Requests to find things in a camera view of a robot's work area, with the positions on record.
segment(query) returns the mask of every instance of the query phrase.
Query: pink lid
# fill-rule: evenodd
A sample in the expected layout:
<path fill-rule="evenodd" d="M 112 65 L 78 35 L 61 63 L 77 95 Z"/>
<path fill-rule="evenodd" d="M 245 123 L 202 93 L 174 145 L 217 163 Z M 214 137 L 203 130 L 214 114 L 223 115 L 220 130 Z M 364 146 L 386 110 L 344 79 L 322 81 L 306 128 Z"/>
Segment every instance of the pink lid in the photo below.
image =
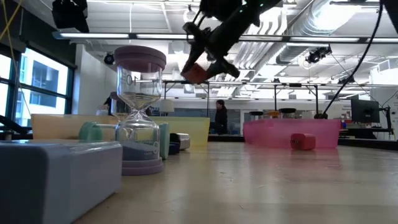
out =
<path fill-rule="evenodd" d="M 164 70 L 166 55 L 162 52 L 145 46 L 128 45 L 114 51 L 114 59 L 117 66 L 141 73 L 150 73 Z"/>

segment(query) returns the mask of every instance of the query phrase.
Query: woman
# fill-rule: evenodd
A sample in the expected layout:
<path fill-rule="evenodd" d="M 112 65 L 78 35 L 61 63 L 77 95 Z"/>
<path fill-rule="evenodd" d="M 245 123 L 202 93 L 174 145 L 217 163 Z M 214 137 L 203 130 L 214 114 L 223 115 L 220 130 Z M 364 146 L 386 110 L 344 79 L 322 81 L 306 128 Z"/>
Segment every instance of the woman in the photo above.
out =
<path fill-rule="evenodd" d="M 215 122 L 210 123 L 210 128 L 215 129 L 218 134 L 226 134 L 228 115 L 224 100 L 217 100 L 216 107 L 217 112 Z"/>

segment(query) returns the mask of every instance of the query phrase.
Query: computer monitor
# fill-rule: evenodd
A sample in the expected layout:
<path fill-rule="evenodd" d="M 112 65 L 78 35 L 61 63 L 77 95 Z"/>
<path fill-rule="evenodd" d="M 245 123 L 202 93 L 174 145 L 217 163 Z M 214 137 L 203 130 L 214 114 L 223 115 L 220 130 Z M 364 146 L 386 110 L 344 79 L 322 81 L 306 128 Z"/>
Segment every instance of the computer monitor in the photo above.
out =
<path fill-rule="evenodd" d="M 370 100 L 351 100 L 353 122 L 380 123 L 379 103 Z"/>

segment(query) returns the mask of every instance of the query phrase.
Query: orange object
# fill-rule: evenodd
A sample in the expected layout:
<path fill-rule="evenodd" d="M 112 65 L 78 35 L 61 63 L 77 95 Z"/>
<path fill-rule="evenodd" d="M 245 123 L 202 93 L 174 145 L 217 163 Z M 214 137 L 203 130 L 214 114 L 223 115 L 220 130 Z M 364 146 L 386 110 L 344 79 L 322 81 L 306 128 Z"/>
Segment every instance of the orange object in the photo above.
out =
<path fill-rule="evenodd" d="M 195 63 L 191 70 L 181 73 L 181 75 L 192 84 L 201 84 L 207 79 L 211 78 L 200 65 Z"/>
<path fill-rule="evenodd" d="M 315 149 L 317 142 L 312 134 L 295 133 L 290 137 L 290 145 L 296 150 Z"/>

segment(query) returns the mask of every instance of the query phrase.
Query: ceiling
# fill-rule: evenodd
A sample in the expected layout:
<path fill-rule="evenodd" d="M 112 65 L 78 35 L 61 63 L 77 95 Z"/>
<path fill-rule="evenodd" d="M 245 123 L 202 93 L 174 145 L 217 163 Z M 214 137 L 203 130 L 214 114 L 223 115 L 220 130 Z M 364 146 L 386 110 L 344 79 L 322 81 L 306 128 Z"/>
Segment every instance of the ceiling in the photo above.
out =
<path fill-rule="evenodd" d="M 36 16 L 40 17 L 45 22 L 54 26 L 52 15 L 50 12 L 51 3 L 53 0 L 25 0 L 24 7 Z M 187 11 L 187 3 L 189 0 L 179 1 L 164 1 L 156 4 L 141 4 L 141 3 L 125 3 L 125 4 L 111 4 L 112 0 L 104 2 L 102 0 L 88 0 L 88 26 L 90 32 L 135 32 L 135 33 L 183 33 L 182 26 L 184 24 L 184 17 L 192 19 L 193 15 Z M 295 0 L 297 5 L 295 7 L 287 7 L 285 9 L 287 23 L 292 22 L 295 16 L 302 11 L 302 9 L 310 2 L 310 0 Z M 362 7 L 347 23 L 339 27 L 333 32 L 333 35 L 343 36 L 370 36 L 377 19 L 376 7 Z M 336 19 L 339 15 L 335 14 L 330 19 Z M 205 19 L 202 27 L 215 28 L 220 22 L 213 19 Z M 398 37 L 394 27 L 387 14 L 382 17 L 381 25 L 377 32 L 377 36 L 383 37 Z M 84 41 L 87 51 L 100 59 L 106 55 L 107 52 L 112 52 L 115 48 L 134 44 L 147 45 L 155 49 L 163 51 L 167 54 L 167 67 L 165 74 L 171 74 L 173 70 L 178 71 L 178 64 L 184 60 L 183 56 L 176 56 L 172 51 L 170 52 L 170 41 L 151 41 L 151 40 L 98 40 L 98 41 Z M 351 69 L 356 66 L 358 59 L 362 56 L 365 50 L 365 45 L 358 44 L 331 44 L 333 55 L 345 69 Z M 239 51 L 242 50 L 241 44 L 236 44 L 230 51 L 228 60 L 234 61 Z M 280 73 L 276 75 L 284 80 L 284 82 L 307 82 L 313 81 L 315 83 L 330 81 L 331 77 L 344 72 L 342 67 L 336 60 L 327 56 L 320 63 L 311 66 L 308 69 L 308 64 L 304 62 L 308 51 L 297 57 L 290 65 L 287 65 Z M 377 66 L 377 63 L 386 60 L 386 57 L 398 57 L 398 45 L 379 44 L 373 45 L 368 53 L 366 62 L 363 63 L 359 72 L 356 74 L 357 82 L 366 82 L 369 79 L 369 69 Z M 254 72 L 246 72 L 247 76 L 261 75 L 260 69 Z"/>

